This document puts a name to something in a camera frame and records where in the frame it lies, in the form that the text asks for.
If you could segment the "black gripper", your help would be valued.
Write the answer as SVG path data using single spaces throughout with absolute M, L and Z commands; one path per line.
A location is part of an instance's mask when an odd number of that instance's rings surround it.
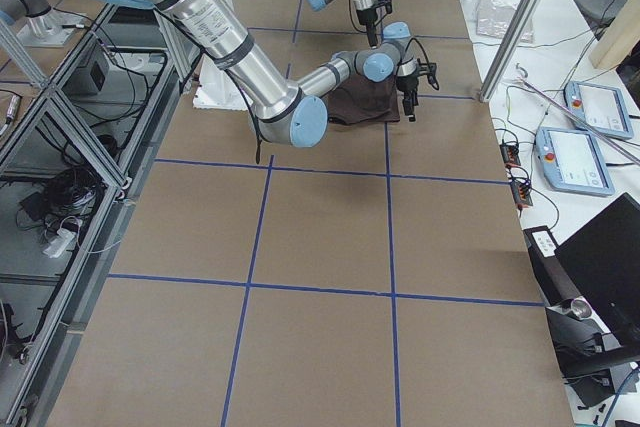
M 375 7 L 369 7 L 365 9 L 357 9 L 356 15 L 359 24 L 366 30 L 367 41 L 370 47 L 377 46 L 377 33 L 376 22 L 378 20 L 378 14 Z
M 415 73 L 396 77 L 396 88 L 404 95 L 402 107 L 404 115 L 409 122 L 416 121 L 415 108 L 418 105 L 418 86 L 419 76 Z

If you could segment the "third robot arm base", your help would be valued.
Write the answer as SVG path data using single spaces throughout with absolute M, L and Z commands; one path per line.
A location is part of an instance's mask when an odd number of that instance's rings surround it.
M 48 0 L 1 0 L 1 20 L 9 26 L 26 22 L 17 37 L 27 47 L 63 47 L 84 28 L 79 14 L 59 12 Z

